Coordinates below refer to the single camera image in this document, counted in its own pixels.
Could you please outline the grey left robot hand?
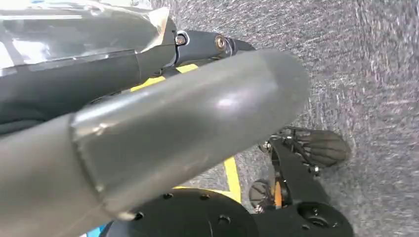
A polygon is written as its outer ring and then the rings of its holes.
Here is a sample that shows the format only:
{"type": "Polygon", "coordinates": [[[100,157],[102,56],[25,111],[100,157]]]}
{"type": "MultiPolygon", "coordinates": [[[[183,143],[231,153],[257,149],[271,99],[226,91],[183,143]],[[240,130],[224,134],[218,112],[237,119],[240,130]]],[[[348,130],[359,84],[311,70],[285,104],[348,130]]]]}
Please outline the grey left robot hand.
{"type": "Polygon", "coordinates": [[[180,60],[169,9],[0,4],[0,234],[76,237],[290,123],[309,77],[275,49],[130,92],[180,60]]]}

